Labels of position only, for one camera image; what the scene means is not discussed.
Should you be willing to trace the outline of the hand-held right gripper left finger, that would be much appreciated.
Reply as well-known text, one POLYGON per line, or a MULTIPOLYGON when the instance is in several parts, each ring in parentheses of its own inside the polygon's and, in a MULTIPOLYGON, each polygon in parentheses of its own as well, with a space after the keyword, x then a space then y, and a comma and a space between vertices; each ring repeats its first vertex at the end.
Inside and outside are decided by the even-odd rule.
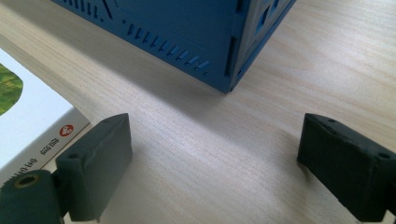
POLYGON ((100 121, 56 158, 61 211, 73 221, 100 218, 132 157, 129 115, 100 121))

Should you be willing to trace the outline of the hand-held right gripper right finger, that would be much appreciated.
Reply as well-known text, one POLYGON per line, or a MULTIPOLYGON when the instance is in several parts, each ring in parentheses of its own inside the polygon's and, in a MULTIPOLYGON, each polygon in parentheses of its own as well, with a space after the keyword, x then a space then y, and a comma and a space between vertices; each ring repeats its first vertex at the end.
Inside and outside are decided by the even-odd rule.
POLYGON ((359 221, 396 221, 396 153, 343 123, 307 113, 297 161, 359 221))

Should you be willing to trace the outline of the blue plastic file rack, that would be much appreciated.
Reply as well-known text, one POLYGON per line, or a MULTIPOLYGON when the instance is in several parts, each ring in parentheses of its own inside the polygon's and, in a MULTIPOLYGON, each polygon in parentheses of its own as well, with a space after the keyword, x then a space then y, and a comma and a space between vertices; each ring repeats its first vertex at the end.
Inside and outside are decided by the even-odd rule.
POLYGON ((228 93, 296 0, 51 0, 228 93))

